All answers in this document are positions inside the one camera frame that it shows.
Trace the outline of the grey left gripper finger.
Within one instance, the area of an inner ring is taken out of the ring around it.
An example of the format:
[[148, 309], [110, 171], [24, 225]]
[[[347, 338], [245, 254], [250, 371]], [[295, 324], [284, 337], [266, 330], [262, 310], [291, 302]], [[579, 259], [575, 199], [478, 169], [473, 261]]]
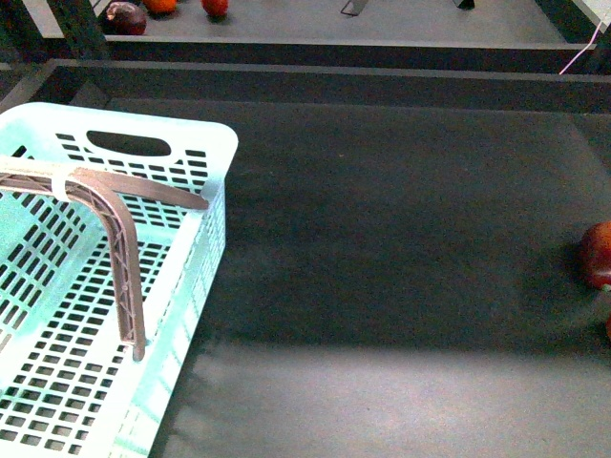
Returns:
[[209, 202], [199, 195], [147, 178], [85, 167], [76, 167], [72, 171], [71, 177], [93, 179], [102, 185], [106, 185], [111, 191], [120, 194], [156, 200], [187, 209], [207, 210], [209, 207]]
[[133, 360], [145, 356], [146, 336], [137, 249], [137, 231], [123, 200], [97, 180], [68, 180], [66, 196], [86, 205], [107, 234], [119, 338], [133, 347]]

